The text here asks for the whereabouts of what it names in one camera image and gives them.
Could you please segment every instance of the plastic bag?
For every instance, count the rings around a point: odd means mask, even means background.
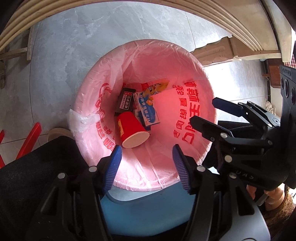
[[[70,129],[82,156],[92,166],[110,155],[116,144],[121,144],[114,112],[122,87],[144,91],[163,79],[169,81],[164,91],[150,89],[155,92],[153,106],[161,122],[151,126],[151,135],[145,143],[132,149],[123,148],[114,181],[119,188],[153,191],[178,182],[172,159],[175,144],[201,164],[210,142],[192,129],[189,119],[199,115],[213,123],[217,121],[206,73],[198,60],[180,46],[160,40],[138,40],[101,57],[77,93],[74,111],[79,115],[70,113],[74,123]],[[104,115],[100,121],[92,118],[98,114]],[[81,125],[81,116],[92,122]]]

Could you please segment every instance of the beige shoe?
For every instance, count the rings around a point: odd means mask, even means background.
[[[75,140],[71,131],[64,128],[53,128],[48,132],[47,142],[52,141],[53,139],[56,139],[60,136],[70,137],[71,139]]]

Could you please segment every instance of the red plastic stool leg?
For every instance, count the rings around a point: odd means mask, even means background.
[[[0,144],[1,144],[1,142],[3,141],[3,138],[4,138],[4,131],[2,130],[1,132],[0,132]],[[3,161],[3,159],[2,159],[2,157],[1,157],[1,155],[0,155],[0,168],[2,168],[2,167],[4,167],[5,166],[5,163],[4,163],[4,161]]]
[[[16,160],[32,151],[39,135],[41,134],[41,131],[41,125],[37,122],[22,145]]]

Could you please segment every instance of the paper cup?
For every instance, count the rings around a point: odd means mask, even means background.
[[[117,117],[117,123],[124,148],[139,146],[150,136],[132,112],[121,113]]]

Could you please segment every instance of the gray tile floor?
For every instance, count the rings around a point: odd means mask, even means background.
[[[10,44],[25,47],[28,33]],[[66,113],[90,68],[104,54],[137,39],[161,39],[188,51],[230,36],[220,27],[192,14],[139,2],[92,4],[51,16],[35,26],[31,63],[25,57],[7,62],[6,87],[0,90],[0,153],[13,161],[34,123],[46,143],[54,127],[67,127]],[[267,90],[259,61],[236,61],[206,67],[215,96],[233,102],[250,100],[265,106]],[[245,121],[218,111],[219,120]]]

